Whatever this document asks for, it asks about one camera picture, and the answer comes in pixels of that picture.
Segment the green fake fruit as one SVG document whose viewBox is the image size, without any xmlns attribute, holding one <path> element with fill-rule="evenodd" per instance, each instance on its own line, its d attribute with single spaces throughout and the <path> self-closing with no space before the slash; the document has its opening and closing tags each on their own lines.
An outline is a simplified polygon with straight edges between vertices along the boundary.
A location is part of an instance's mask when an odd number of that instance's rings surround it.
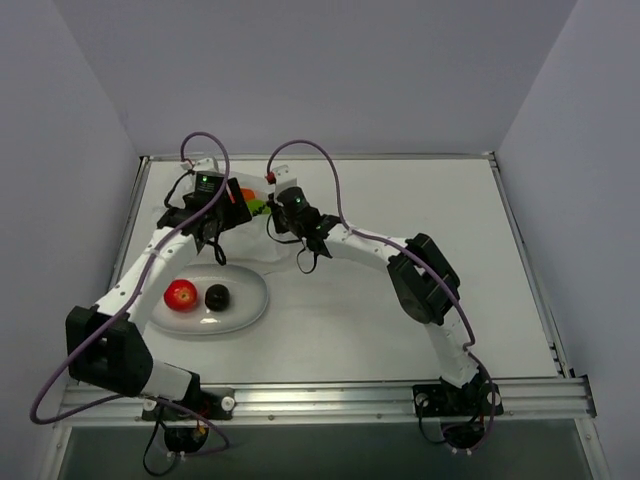
<svg viewBox="0 0 640 480">
<path fill-rule="evenodd" d="M 247 206 L 253 217 L 271 214 L 271 208 L 268 203 L 257 198 L 249 200 Z"/>
</svg>

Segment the white plastic bag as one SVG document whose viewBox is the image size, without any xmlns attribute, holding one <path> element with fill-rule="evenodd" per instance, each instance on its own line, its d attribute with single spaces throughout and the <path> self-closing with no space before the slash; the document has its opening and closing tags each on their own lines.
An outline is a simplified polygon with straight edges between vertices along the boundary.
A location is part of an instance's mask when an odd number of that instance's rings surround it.
<svg viewBox="0 0 640 480">
<path fill-rule="evenodd" d="M 179 204 L 173 204 L 171 200 L 177 192 L 177 187 L 172 186 L 163 200 L 165 210 L 160 217 L 169 207 L 182 208 L 184 206 L 183 196 L 194 190 L 195 174 L 197 172 L 214 171 L 190 170 L 183 174 L 182 177 L 189 180 L 190 188 L 182 193 L 181 202 Z M 249 178 L 240 180 L 235 176 L 230 176 L 229 178 L 236 178 L 241 189 L 251 189 L 255 192 L 257 199 L 267 202 L 267 194 L 257 187 L 255 181 Z M 229 178 L 224 177 L 222 186 L 226 185 Z M 166 260 L 170 255 L 176 252 L 177 248 L 189 244 L 194 251 L 194 254 L 190 257 L 189 261 L 191 265 L 214 264 L 223 266 L 231 260 L 240 262 L 277 261 L 282 256 L 280 248 L 267 237 L 267 233 L 265 232 L 267 221 L 271 219 L 272 214 L 256 217 L 252 216 L 252 219 L 248 223 L 222 232 L 218 240 L 205 244 L 201 250 L 196 249 L 195 239 L 191 235 L 179 235 L 178 227 L 164 227 L 158 229 L 156 223 L 155 230 L 153 231 L 151 239 L 147 243 L 144 252 L 148 255 L 155 256 L 158 260 Z"/>
</svg>

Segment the dark fake fruit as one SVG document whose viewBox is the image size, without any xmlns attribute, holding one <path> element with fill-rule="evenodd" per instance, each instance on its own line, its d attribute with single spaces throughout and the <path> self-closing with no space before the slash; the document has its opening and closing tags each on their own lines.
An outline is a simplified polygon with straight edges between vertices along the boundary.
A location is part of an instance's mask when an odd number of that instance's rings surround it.
<svg viewBox="0 0 640 480">
<path fill-rule="evenodd" d="M 204 303 L 207 309 L 222 312 L 231 304 L 229 289 L 223 284 L 213 284 L 205 292 Z"/>
</svg>

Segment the red fake apple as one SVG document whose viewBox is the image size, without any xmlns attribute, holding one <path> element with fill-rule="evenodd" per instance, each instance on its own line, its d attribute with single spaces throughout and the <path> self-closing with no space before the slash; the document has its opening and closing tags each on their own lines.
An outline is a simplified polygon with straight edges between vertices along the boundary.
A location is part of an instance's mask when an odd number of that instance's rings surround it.
<svg viewBox="0 0 640 480">
<path fill-rule="evenodd" d="M 170 310 L 188 312 L 198 304 L 198 291 L 189 280 L 176 279 L 164 292 L 163 300 Z"/>
</svg>

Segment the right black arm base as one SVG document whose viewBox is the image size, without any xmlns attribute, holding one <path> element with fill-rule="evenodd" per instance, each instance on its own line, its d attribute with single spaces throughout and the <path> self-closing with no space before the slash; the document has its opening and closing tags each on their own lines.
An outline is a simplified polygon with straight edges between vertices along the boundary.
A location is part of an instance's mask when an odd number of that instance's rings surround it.
<svg viewBox="0 0 640 480">
<path fill-rule="evenodd" d="M 504 414 L 497 385 L 457 389 L 446 382 L 415 384 L 414 413 L 421 436 L 431 445 L 471 455 L 486 440 L 495 419 Z"/>
</svg>

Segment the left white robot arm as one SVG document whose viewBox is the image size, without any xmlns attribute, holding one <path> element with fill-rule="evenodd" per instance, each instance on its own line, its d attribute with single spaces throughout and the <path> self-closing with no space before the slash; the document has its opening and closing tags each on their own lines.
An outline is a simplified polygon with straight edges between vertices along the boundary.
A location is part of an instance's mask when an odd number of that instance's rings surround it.
<svg viewBox="0 0 640 480">
<path fill-rule="evenodd" d="M 68 371 L 78 381 L 125 397 L 160 397 L 179 419 L 202 405 L 198 374 L 157 360 L 143 338 L 156 305 L 178 274 L 207 243 L 251 220 L 239 182 L 216 172 L 197 173 L 181 208 L 170 207 L 129 270 L 89 308 L 66 318 Z"/>
</svg>

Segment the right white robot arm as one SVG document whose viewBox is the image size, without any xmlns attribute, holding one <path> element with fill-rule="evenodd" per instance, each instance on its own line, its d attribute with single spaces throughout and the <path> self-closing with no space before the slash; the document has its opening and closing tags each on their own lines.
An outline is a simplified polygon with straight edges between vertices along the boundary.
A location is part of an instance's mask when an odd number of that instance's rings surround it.
<svg viewBox="0 0 640 480">
<path fill-rule="evenodd" d="M 389 275 L 402 310 L 426 328 L 450 409 L 464 413 L 480 397 L 497 398 L 486 368 L 470 351 L 475 335 L 460 305 L 460 279 L 429 236 L 398 239 L 350 228 L 311 206 L 298 186 L 270 194 L 268 205 L 276 231 L 293 234 L 315 257 L 349 260 Z"/>
</svg>

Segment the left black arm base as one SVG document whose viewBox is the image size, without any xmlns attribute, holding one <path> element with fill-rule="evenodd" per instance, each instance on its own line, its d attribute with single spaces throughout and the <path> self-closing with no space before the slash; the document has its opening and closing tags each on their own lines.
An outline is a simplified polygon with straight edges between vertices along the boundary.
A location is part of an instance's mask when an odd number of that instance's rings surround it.
<svg viewBox="0 0 640 480">
<path fill-rule="evenodd" d="M 228 451 L 231 441 L 217 422 L 233 419 L 235 399 L 223 393 L 200 392 L 184 400 L 141 396 L 147 416 L 164 428 L 165 446 L 188 457 Z"/>
</svg>

